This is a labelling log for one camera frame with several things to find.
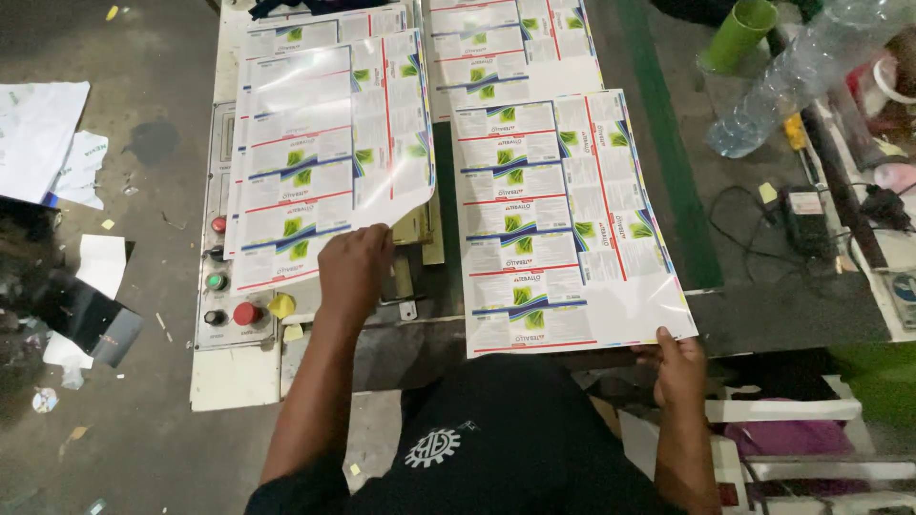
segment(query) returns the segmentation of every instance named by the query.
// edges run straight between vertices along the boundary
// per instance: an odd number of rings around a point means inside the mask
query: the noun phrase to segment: hand
[[[665,410],[704,415],[706,356],[696,338],[675,341],[665,327],[655,332],[658,345],[634,345],[637,363],[659,371],[653,394]]]
[[[324,316],[347,327],[362,327],[378,303],[394,251],[391,229],[385,224],[331,238],[318,255]]]

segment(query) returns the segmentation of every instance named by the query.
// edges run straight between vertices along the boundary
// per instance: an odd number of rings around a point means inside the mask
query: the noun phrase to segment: black knob
[[[221,325],[226,321],[226,312],[223,310],[209,311],[204,314],[203,321],[210,325]]]
[[[210,259],[216,261],[217,263],[223,262],[223,246],[217,245],[216,247],[211,248],[204,252],[207,256],[210,256]]]

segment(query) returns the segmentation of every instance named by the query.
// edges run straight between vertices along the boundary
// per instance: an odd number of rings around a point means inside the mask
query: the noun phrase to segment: oil stain
[[[121,153],[130,150],[143,166],[155,166],[174,154],[180,142],[178,129],[159,119],[130,129],[130,143]]]

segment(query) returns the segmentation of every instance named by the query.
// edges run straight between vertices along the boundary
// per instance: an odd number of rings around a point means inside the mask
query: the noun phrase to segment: person
[[[322,304],[245,513],[721,512],[703,351],[664,327],[659,345],[637,349],[659,371],[655,488],[567,372],[544,356],[497,354],[432,387],[404,420],[391,469],[350,495],[354,349],[393,251],[388,227],[373,225],[318,256]]]

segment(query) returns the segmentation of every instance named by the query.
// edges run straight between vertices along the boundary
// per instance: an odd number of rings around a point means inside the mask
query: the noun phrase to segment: gear logo
[[[440,429],[427,434],[417,442],[416,445],[407,454],[404,459],[405,465],[414,468],[423,463],[423,468],[429,468],[430,464],[435,461],[442,463],[444,456],[455,454],[454,448],[461,445],[458,439],[461,435],[455,434],[451,429]]]

